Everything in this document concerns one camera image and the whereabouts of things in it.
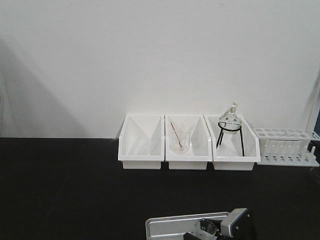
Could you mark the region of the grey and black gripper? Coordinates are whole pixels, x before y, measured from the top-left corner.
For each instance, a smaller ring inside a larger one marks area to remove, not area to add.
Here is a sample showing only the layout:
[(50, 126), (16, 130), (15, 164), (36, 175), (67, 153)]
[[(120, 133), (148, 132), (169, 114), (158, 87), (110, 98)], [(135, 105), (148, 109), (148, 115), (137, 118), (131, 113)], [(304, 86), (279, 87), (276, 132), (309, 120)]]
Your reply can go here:
[[(253, 221), (253, 214), (248, 208), (235, 208), (220, 223), (220, 233), (228, 240), (257, 240), (258, 235)], [(183, 240), (200, 240), (186, 232)]]

